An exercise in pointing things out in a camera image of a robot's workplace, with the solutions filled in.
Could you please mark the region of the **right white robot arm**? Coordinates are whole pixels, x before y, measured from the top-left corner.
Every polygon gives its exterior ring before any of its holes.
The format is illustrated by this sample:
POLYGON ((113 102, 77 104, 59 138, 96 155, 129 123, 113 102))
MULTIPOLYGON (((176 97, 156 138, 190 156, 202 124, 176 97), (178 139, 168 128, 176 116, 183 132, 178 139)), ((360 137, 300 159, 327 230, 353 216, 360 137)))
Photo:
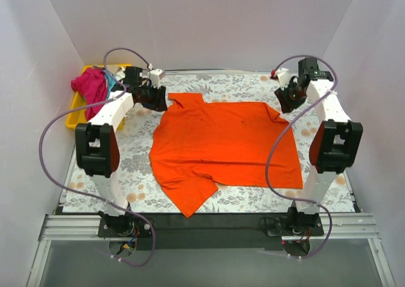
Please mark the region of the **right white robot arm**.
POLYGON ((293 199, 281 227, 293 235, 322 235, 319 204, 333 180, 353 165, 363 126, 343 110, 335 93, 334 70, 321 70, 316 57, 300 55, 298 60, 297 75, 280 65, 272 71, 271 78, 279 83, 275 95, 283 113, 291 113, 310 101, 320 126, 309 147, 311 167, 302 197, 293 199))

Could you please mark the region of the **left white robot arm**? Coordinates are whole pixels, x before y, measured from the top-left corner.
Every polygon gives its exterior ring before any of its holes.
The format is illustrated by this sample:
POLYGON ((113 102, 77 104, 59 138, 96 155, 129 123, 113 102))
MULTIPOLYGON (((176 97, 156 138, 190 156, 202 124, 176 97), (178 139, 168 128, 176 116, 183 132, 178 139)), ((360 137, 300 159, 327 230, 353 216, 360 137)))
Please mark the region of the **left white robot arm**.
POLYGON ((126 215, 128 202, 119 185, 116 131, 136 104, 157 112, 167 110, 166 88, 160 85, 164 75, 162 69, 148 67, 144 73, 141 68, 127 66, 121 83, 115 83, 109 94, 110 101, 88 122, 75 127, 77 165, 90 176, 108 205, 104 212, 98 212, 99 216, 108 229, 120 236, 130 235, 135 222, 126 215))

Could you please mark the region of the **orange t shirt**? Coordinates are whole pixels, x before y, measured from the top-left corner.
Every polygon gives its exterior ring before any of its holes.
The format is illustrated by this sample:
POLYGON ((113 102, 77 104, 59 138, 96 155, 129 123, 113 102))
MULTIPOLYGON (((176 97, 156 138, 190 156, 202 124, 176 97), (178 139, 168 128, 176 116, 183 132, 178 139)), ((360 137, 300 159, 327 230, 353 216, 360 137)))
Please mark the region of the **orange t shirt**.
POLYGON ((302 188, 293 131, 269 105, 207 103, 195 93, 168 97, 171 106, 154 131, 149 158, 157 182, 184 216, 218 185, 302 188))

